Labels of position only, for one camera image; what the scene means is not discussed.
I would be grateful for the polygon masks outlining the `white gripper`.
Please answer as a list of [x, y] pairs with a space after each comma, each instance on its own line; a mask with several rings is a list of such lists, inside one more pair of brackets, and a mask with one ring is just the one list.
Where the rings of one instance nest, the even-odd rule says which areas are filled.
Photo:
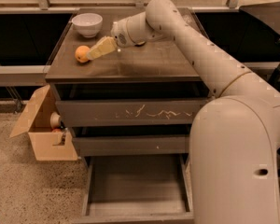
[[122, 48], [133, 46], [134, 42], [129, 36], [127, 24], [127, 19], [114, 21], [111, 29], [111, 35], [114, 38], [111, 36], [104, 36], [103, 38], [101, 38], [86, 53], [86, 57], [92, 61], [115, 51], [118, 46]]

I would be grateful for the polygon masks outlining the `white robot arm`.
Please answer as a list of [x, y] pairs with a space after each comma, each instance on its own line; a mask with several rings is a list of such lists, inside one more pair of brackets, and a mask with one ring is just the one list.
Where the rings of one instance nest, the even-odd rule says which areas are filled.
[[163, 35], [213, 95], [190, 130], [195, 224], [280, 224], [280, 92], [188, 25], [170, 0], [114, 23], [90, 60]]

